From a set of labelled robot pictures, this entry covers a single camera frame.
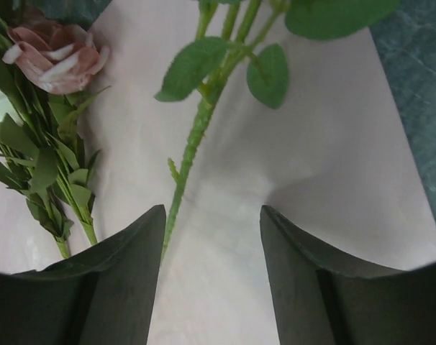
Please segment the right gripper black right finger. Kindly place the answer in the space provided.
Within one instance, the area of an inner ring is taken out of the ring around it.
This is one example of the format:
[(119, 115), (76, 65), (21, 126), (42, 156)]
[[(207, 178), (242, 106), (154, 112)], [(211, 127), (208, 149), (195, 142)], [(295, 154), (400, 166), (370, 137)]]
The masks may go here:
[(282, 344), (436, 344), (436, 262), (403, 271), (365, 261), (270, 206), (260, 237)]

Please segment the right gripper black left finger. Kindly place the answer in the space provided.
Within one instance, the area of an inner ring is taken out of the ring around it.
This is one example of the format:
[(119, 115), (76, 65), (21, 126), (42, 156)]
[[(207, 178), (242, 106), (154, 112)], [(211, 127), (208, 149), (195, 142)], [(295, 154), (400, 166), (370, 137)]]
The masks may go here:
[(41, 271), (0, 273), (0, 344), (145, 344), (165, 208)]

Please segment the mauve rose flower stem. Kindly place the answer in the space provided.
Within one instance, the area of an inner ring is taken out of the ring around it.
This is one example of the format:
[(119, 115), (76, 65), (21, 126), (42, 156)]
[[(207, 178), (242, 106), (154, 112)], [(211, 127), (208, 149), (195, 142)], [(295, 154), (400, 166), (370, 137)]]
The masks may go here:
[(88, 156), (78, 133), (95, 100), (89, 83), (109, 58), (91, 32), (50, 19), (26, 1), (0, 1), (0, 90), (23, 121), (0, 123), (0, 182), (23, 195), (32, 217), (69, 258), (74, 221), (97, 243), (89, 183), (97, 154)]

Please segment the pink peony bud stem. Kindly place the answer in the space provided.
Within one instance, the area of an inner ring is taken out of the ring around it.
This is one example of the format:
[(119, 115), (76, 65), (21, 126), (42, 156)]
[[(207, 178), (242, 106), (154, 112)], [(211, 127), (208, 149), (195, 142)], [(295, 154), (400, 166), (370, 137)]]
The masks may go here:
[(270, 16), (248, 42), (262, 4), (250, 1), (239, 22), (240, 1), (198, 1), (199, 20), (194, 41), (176, 54), (155, 94), (155, 99), (163, 103), (183, 101), (194, 91), (201, 95), (181, 164), (168, 160), (176, 187), (167, 215), (163, 252), (168, 249), (196, 153), (234, 69), (249, 59), (247, 87), (268, 108), (279, 109), (286, 99), (290, 77), (282, 46), (274, 43), (255, 52), (276, 21), (282, 18), (285, 28), (293, 35), (330, 41), (375, 24), (400, 5), (399, 1), (269, 1)]

